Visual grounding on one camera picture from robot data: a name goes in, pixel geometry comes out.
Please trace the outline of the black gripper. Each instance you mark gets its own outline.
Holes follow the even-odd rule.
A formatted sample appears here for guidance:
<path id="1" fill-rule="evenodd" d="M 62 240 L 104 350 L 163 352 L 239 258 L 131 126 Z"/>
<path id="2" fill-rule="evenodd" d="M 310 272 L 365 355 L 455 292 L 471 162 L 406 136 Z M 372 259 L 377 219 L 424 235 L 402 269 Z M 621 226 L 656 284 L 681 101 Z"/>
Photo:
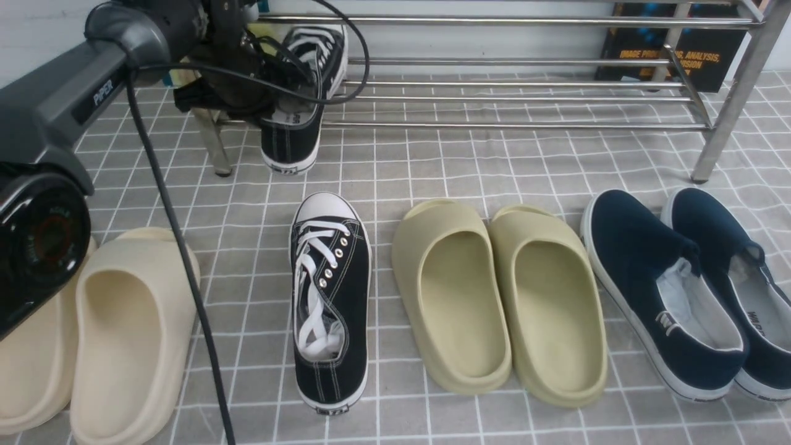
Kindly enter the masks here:
<path id="1" fill-rule="evenodd" d="M 178 88 L 174 104 L 181 112 L 209 109 L 234 118 L 270 116 L 279 92 L 262 85 L 285 74 L 284 64 L 261 48 L 248 24 L 259 17 L 257 1 L 201 1 L 206 30 L 187 56 L 200 66 L 200 78 Z"/>

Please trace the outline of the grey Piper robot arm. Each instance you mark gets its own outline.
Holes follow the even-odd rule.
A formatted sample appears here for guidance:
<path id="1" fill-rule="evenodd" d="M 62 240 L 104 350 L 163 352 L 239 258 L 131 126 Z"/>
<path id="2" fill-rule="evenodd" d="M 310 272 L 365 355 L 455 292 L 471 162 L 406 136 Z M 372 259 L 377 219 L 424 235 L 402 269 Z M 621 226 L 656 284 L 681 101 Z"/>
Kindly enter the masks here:
<path id="1" fill-rule="evenodd" d="M 76 274 L 94 192 L 74 147 L 130 81 L 187 56 L 208 65 L 189 104 L 254 114 L 289 81 L 248 30 L 252 1 L 107 1 L 85 41 L 2 88 L 2 337 Z"/>

